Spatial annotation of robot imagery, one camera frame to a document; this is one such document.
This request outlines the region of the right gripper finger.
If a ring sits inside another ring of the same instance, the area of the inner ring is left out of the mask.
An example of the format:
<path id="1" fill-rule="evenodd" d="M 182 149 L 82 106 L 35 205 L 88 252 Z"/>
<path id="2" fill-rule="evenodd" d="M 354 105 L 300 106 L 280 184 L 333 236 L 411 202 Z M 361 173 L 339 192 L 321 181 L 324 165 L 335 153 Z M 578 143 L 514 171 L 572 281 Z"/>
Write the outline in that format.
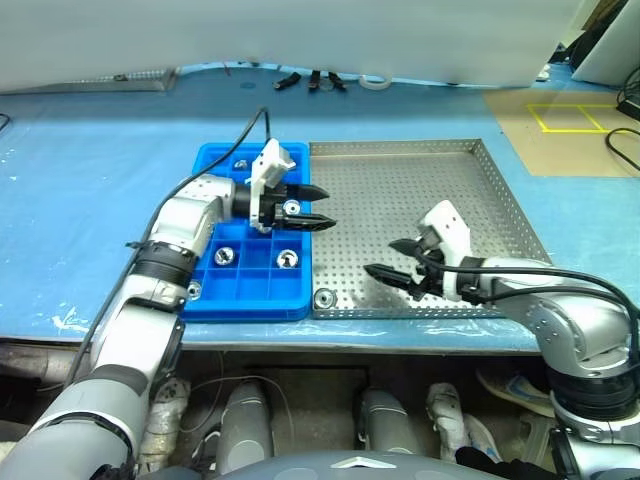
<path id="1" fill-rule="evenodd" d="M 389 243 L 389 247 L 402 255 L 420 259 L 425 252 L 420 240 L 416 239 L 398 239 Z"/>
<path id="2" fill-rule="evenodd" d="M 420 295 L 419 285 L 410 274 L 399 272 L 393 267 L 382 264 L 368 264 L 364 266 L 364 270 L 379 283 L 403 290 L 410 296 Z"/>

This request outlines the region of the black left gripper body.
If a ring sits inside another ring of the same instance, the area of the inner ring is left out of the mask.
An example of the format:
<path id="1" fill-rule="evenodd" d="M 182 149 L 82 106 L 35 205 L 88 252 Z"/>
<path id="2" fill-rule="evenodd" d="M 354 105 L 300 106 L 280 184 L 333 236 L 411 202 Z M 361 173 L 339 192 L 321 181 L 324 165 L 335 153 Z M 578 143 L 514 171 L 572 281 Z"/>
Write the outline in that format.
<path id="1" fill-rule="evenodd" d="M 259 220 L 265 228 L 284 230 L 296 229 L 290 214 L 283 209 L 288 200 L 297 201 L 299 186 L 295 184 L 279 184 L 276 187 L 265 187 L 260 196 Z"/>

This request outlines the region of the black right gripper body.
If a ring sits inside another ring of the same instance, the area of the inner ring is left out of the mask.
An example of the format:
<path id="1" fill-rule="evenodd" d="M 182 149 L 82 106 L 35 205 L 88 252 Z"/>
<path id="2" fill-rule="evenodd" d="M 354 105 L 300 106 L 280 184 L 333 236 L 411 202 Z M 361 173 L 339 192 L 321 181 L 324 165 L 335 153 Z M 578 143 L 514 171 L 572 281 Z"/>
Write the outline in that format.
<path id="1" fill-rule="evenodd" d="M 410 252 L 417 261 L 416 273 L 422 279 L 411 288 L 411 297 L 420 301 L 425 295 L 443 296 L 443 271 L 440 267 L 445 263 L 445 257 L 439 244 L 441 238 L 437 234 L 426 234 L 419 237 Z"/>

